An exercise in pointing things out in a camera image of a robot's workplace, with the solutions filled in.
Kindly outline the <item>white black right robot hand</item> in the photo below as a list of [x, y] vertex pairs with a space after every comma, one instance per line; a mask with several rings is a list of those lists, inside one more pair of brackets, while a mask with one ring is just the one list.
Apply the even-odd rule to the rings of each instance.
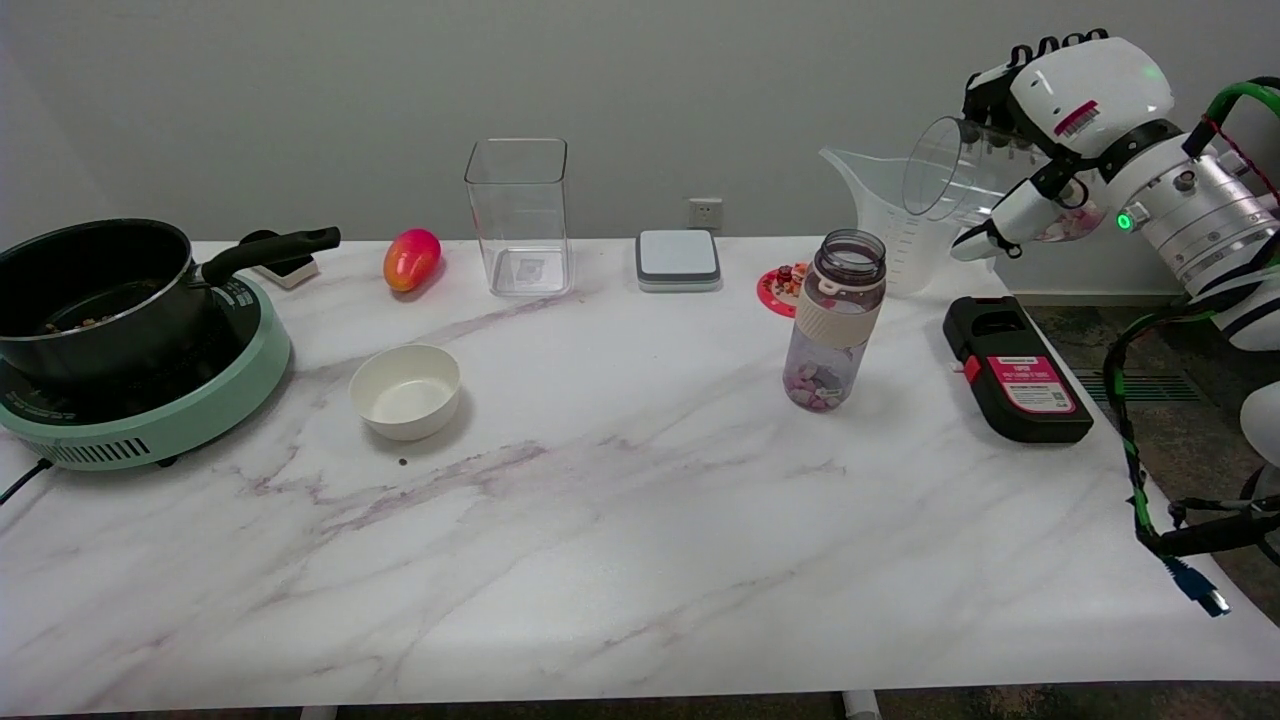
[[1187, 136], [1169, 119], [1174, 105], [1155, 60], [1107, 35], [1089, 33], [1073, 45], [1048, 41], [1028, 61], [973, 76], [961, 127], [1029, 143], [1047, 163], [959, 234], [952, 258], [1019, 258], [1023, 245], [1073, 213], [1119, 208], [1187, 163]]

